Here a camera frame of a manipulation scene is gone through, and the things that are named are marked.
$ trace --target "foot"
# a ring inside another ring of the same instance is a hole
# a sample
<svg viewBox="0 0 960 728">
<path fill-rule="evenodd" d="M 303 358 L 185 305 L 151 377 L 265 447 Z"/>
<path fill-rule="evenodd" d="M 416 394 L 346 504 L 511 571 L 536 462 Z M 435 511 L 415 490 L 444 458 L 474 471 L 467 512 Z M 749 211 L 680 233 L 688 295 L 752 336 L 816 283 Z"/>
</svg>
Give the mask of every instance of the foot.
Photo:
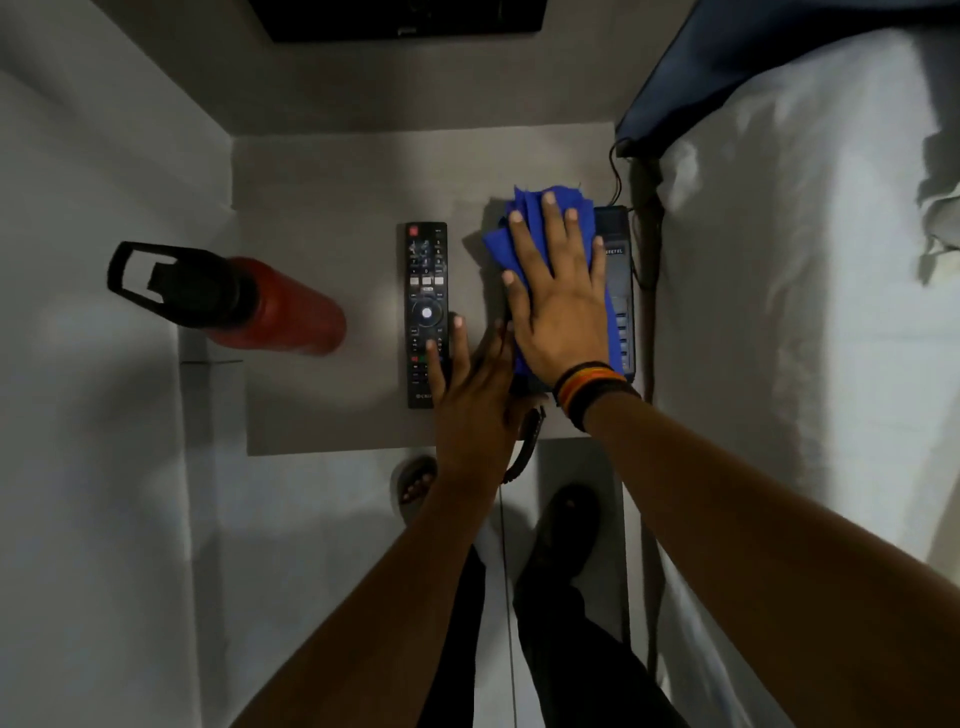
<svg viewBox="0 0 960 728">
<path fill-rule="evenodd" d="M 526 570 L 550 569 L 569 580 L 584 570 L 600 530 L 600 501 L 586 485 L 567 485 L 537 524 L 537 542 Z"/>
<path fill-rule="evenodd" d="M 400 516 L 407 525 L 414 519 L 437 479 L 437 460 L 429 455 L 410 462 L 396 481 Z"/>
</svg>

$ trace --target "red water bottle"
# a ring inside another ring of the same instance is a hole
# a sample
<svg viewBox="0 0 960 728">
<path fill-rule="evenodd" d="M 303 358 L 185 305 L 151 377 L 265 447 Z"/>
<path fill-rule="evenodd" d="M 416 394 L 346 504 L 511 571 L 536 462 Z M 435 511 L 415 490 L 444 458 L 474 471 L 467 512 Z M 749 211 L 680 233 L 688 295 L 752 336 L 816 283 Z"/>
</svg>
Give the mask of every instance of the red water bottle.
<svg viewBox="0 0 960 728">
<path fill-rule="evenodd" d="M 124 270 L 134 251 L 175 259 L 156 263 L 147 283 L 163 303 L 124 288 Z M 347 335 L 347 318 L 339 305 L 251 258 L 123 242 L 110 260 L 107 288 L 167 321 L 202 329 L 233 349 L 322 356 L 335 351 Z"/>
</svg>

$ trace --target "bracelet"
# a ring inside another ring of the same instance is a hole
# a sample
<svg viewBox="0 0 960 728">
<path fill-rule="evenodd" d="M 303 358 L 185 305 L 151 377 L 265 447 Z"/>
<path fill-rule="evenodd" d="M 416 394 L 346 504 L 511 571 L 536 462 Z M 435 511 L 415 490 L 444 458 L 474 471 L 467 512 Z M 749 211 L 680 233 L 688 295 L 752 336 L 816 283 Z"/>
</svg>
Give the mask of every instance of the bracelet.
<svg viewBox="0 0 960 728">
<path fill-rule="evenodd" d="M 573 367 L 560 377 L 553 388 L 557 404 L 581 432 L 586 432 L 584 416 L 587 410 L 610 392 L 640 396 L 622 374 L 602 361 L 590 361 Z"/>
</svg>

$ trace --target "hand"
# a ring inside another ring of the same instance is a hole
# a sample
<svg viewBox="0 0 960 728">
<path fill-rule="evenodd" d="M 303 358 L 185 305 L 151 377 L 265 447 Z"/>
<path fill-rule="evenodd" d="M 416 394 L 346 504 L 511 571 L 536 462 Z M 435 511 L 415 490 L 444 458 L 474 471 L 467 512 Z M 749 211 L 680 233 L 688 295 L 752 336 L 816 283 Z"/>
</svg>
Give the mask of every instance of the hand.
<svg viewBox="0 0 960 728">
<path fill-rule="evenodd" d="M 514 314 L 516 342 L 533 373 L 552 387 L 578 364 L 610 363 L 607 255 L 603 240 L 595 238 L 593 266 L 588 270 L 577 210 L 566 212 L 564 224 L 552 192 L 543 194 L 542 207 L 553 275 L 534 245 L 523 216 L 514 211 L 510 213 L 510 233 L 516 257 L 530 283 L 530 293 L 512 271 L 504 271 L 503 282 Z"/>
<path fill-rule="evenodd" d="M 453 319 L 452 349 L 453 373 L 447 385 L 436 343 L 426 344 L 437 423 L 438 481 L 493 500 L 523 418 L 542 398 L 511 397 L 516 349 L 513 332 L 502 324 L 472 376 L 467 325 L 461 316 Z"/>
</svg>

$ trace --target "white wall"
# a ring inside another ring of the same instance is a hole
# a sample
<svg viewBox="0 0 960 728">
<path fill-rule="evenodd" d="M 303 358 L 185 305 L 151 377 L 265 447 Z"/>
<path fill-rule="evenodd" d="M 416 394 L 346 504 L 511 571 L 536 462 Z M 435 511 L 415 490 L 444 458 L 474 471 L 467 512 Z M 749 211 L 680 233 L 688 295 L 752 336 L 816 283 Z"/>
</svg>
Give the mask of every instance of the white wall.
<svg viewBox="0 0 960 728">
<path fill-rule="evenodd" d="M 125 239 L 208 245 L 230 139 L 85 0 L 0 0 L 0 716 L 193 725 L 172 327 Z"/>
</svg>

